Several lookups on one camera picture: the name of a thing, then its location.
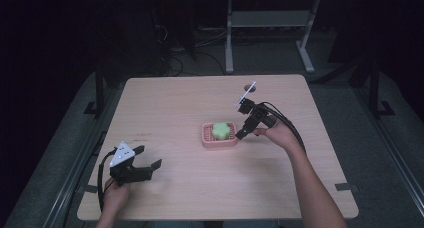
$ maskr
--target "green sponge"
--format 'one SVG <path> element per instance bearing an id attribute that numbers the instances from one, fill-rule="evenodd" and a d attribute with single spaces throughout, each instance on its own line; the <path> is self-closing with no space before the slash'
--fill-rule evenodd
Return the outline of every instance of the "green sponge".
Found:
<path id="1" fill-rule="evenodd" d="M 225 140 L 230 136 L 230 127 L 227 123 L 215 123 L 212 126 L 212 136 L 217 140 Z"/>

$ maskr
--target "hand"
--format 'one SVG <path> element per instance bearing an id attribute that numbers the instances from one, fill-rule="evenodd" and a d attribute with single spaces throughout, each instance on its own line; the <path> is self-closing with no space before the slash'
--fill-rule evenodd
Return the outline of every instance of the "hand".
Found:
<path id="1" fill-rule="evenodd" d="M 105 187 L 103 210 L 117 214 L 128 201 L 131 184 L 124 183 L 122 186 L 118 186 L 118 183 L 113 178 L 110 178 L 106 181 Z"/>
<path id="2" fill-rule="evenodd" d="M 110 178 L 106 181 L 103 197 L 103 212 L 96 228 L 110 228 L 116 221 L 116 218 L 128 201 L 131 191 L 131 184 L 125 183 L 118 186 L 117 182 Z"/>
<path id="3" fill-rule="evenodd" d="M 270 117 L 273 120 L 277 120 L 272 128 L 256 128 L 252 133 L 268 137 L 272 142 L 284 148 L 286 151 L 295 147 L 297 148 L 297 146 L 300 147 L 293 132 L 281 120 L 274 116 Z"/>

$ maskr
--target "white shelf leg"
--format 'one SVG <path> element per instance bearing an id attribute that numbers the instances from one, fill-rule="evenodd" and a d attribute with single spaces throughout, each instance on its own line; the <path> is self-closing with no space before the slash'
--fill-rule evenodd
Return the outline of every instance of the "white shelf leg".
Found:
<path id="1" fill-rule="evenodd" d="M 225 72 L 227 74 L 234 73 L 233 66 L 233 49 L 231 47 L 231 0 L 228 1 L 228 13 L 227 13 L 227 42 L 225 43 Z"/>
<path id="2" fill-rule="evenodd" d="M 317 14 L 318 6 L 321 0 L 314 0 L 314 4 L 312 5 L 312 9 L 308 16 L 308 21 L 305 26 L 305 34 L 302 38 L 302 40 L 297 41 L 297 49 L 299 50 L 300 57 L 302 58 L 303 65 L 305 66 L 306 72 L 308 73 L 314 73 L 315 69 L 312 66 L 311 59 L 309 58 L 308 52 L 306 51 L 306 44 L 308 43 L 309 35 L 312 30 L 312 26 L 315 21 L 315 17 Z"/>

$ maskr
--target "wooden table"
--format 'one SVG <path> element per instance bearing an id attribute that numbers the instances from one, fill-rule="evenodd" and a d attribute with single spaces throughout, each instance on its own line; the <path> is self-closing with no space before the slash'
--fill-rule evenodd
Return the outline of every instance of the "wooden table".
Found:
<path id="1" fill-rule="evenodd" d="M 244 86 L 256 81 L 248 98 L 274 104 L 295 124 L 308 157 L 343 216 L 357 216 L 330 139 L 305 79 L 300 75 L 215 76 L 130 79 L 123 91 L 97 165 L 121 141 L 145 145 L 135 167 L 163 159 L 151 181 L 133 183 L 121 213 L 128 220 L 226 220 L 300 218 L 290 161 L 265 137 L 248 135 L 235 147 L 206 149 L 205 123 L 234 122 L 247 116 L 234 106 Z M 109 178 L 105 166 L 103 180 Z M 97 182 L 97 166 L 89 185 Z M 100 216 L 97 194 L 84 194 L 82 220 Z"/>

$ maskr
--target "human arm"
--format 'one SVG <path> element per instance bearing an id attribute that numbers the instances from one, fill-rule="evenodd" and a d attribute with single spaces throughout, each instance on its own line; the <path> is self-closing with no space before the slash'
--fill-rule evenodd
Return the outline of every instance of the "human arm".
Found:
<path id="1" fill-rule="evenodd" d="M 118 186 L 113 178 L 106 181 L 103 198 L 103 211 L 96 228 L 112 228 L 118 218 L 119 212 L 125 206 L 130 195 L 131 184 L 124 183 Z"/>
<path id="2" fill-rule="evenodd" d="M 319 179 L 292 131 L 283 122 L 277 120 L 274 127 L 257 128 L 253 133 L 268 137 L 287 152 L 293 168 L 300 212 L 305 227 L 347 227 L 339 208 Z"/>

